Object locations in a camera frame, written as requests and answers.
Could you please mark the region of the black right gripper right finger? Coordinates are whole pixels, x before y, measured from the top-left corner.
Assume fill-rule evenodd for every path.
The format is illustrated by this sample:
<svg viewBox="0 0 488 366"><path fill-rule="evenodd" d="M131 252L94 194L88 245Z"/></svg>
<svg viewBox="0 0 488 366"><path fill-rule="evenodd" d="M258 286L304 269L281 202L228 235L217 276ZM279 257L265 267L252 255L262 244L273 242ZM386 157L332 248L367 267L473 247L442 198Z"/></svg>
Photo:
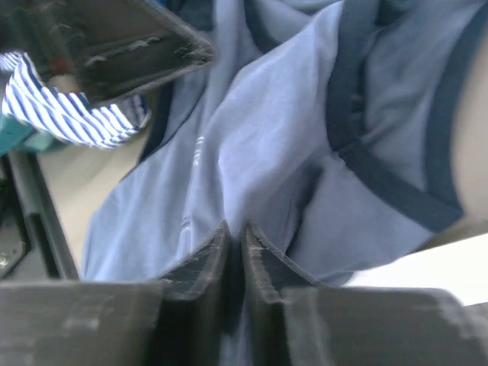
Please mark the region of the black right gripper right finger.
<svg viewBox="0 0 488 366"><path fill-rule="evenodd" d="M435 289L327 287L252 225L242 259L256 365L485 365L487 321Z"/></svg>

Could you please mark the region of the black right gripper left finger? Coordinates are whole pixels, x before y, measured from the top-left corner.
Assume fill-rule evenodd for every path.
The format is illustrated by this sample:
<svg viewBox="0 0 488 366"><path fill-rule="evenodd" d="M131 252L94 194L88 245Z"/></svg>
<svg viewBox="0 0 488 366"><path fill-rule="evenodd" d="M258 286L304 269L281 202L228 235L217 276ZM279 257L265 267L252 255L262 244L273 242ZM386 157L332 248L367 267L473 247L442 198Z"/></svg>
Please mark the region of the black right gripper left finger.
<svg viewBox="0 0 488 366"><path fill-rule="evenodd" d="M226 222L157 281L1 286L3 365L216 365Z"/></svg>

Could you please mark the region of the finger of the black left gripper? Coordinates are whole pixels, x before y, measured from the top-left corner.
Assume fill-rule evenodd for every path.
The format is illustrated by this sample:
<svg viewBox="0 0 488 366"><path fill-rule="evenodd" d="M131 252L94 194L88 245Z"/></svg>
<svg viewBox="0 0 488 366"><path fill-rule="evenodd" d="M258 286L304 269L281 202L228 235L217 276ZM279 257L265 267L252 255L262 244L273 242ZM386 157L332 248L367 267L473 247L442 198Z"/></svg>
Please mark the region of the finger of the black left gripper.
<svg viewBox="0 0 488 366"><path fill-rule="evenodd" d="M205 36L155 1L3 1L1 51L24 51L47 84L69 77L93 105L214 60Z"/></svg>

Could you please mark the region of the navy blue tank top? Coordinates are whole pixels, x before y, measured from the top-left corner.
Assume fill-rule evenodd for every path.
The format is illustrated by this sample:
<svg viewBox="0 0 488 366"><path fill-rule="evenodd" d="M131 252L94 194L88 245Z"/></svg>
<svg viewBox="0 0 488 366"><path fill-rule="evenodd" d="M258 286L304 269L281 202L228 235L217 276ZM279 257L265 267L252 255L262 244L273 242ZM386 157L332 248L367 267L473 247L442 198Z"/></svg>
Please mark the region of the navy blue tank top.
<svg viewBox="0 0 488 366"><path fill-rule="evenodd" d="M159 279L226 221L220 362L250 365L247 222L341 285L464 215L451 128L487 3L217 1L213 16L217 62L177 82L161 145L94 213L82 277Z"/></svg>

